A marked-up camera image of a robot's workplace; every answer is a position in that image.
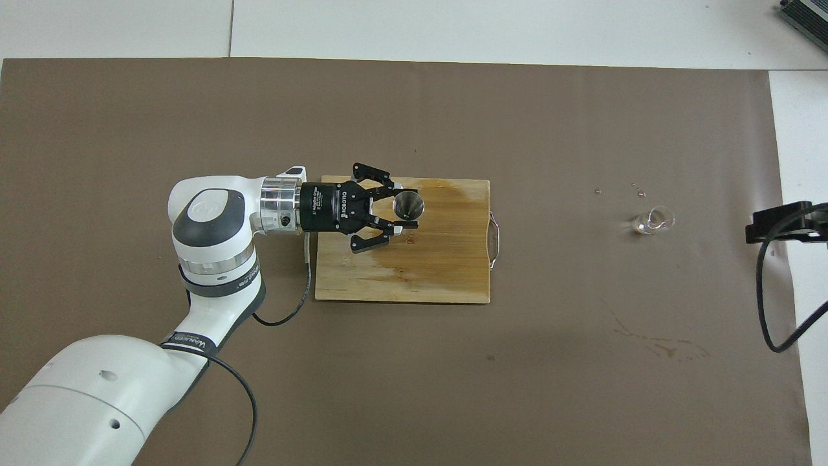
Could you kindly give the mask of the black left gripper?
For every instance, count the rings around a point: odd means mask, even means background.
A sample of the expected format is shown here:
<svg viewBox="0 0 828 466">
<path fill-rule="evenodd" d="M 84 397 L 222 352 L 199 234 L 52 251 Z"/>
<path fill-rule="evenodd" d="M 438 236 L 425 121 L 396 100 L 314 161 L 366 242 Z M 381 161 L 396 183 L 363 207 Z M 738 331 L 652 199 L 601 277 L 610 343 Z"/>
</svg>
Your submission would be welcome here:
<svg viewBox="0 0 828 466">
<path fill-rule="evenodd" d="M 300 188 L 300 227 L 310 232 L 340 232 L 349 235 L 353 254 L 385 247 L 403 230 L 419 227 L 417 220 L 390 221 L 369 213 L 369 200 L 379 201 L 396 197 L 405 191 L 384 170 L 356 162 L 353 165 L 354 182 L 304 183 Z M 360 182 L 378 183 L 365 189 Z"/>
</svg>

